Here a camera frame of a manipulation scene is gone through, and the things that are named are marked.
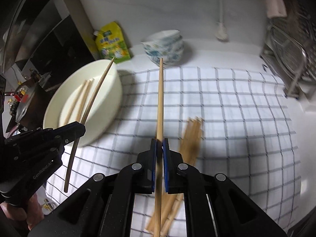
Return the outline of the left hand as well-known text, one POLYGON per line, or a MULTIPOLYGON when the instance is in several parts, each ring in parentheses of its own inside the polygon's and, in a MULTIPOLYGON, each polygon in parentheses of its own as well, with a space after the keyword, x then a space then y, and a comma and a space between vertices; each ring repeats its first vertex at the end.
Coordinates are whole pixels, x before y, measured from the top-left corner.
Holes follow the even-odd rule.
POLYGON ((27 211, 23 208, 16 208, 6 202, 1 203, 1 208, 8 219, 13 221, 25 221, 29 230, 32 230, 44 219, 42 207, 38 202, 36 193, 27 202, 27 211))

